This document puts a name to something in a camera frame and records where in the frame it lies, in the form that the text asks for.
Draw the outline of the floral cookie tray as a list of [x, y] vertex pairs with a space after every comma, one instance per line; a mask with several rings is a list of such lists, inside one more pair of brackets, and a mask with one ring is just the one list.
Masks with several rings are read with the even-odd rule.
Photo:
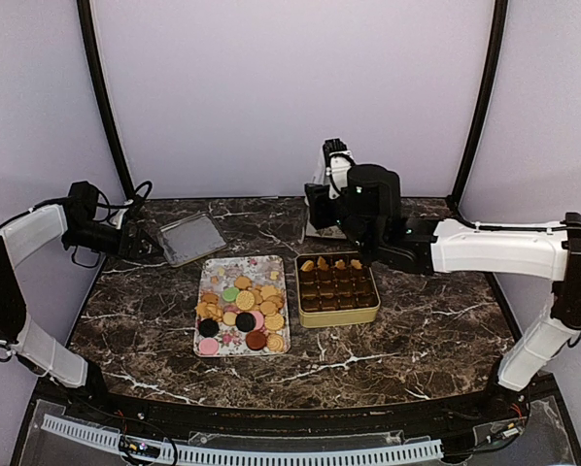
[[283, 258], [206, 260], [195, 307], [194, 353], [204, 358], [268, 356], [290, 348]]

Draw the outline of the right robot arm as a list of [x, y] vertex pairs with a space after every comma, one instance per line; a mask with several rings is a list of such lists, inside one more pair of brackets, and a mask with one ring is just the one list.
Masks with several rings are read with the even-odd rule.
[[500, 359], [496, 384], [476, 398], [479, 417], [499, 419], [513, 404], [512, 391], [527, 387], [581, 333], [581, 215], [568, 213], [562, 221], [539, 224], [405, 217], [397, 173], [355, 164], [331, 174], [328, 184], [304, 186], [309, 221], [317, 229], [338, 227], [364, 263], [377, 261], [408, 274], [472, 271], [551, 282], [540, 315]]

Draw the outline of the flower shaped cookie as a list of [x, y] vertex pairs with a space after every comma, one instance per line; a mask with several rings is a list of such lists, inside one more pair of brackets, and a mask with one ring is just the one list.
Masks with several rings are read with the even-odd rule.
[[345, 270], [347, 265], [343, 259], [339, 259], [335, 262], [334, 267], [338, 270]]
[[318, 269], [319, 270], [326, 271], [326, 270], [329, 269], [329, 263], [328, 263], [328, 261], [324, 257], [322, 257], [322, 256], [320, 256], [318, 258], [318, 260], [317, 260], [317, 266], [318, 266]]

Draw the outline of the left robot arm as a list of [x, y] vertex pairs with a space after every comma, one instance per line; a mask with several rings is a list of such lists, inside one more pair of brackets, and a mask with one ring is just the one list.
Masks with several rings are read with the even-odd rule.
[[53, 336], [56, 327], [40, 310], [48, 306], [54, 316], [58, 305], [72, 301], [50, 289], [62, 284], [63, 268], [48, 255], [57, 248], [126, 260], [161, 255], [158, 242], [137, 223], [151, 190], [150, 182], [141, 183], [115, 204], [92, 183], [75, 182], [66, 196], [42, 201], [0, 225], [0, 363], [16, 359], [37, 376], [81, 392], [78, 405], [96, 423], [110, 422], [117, 403], [104, 392], [98, 365]]

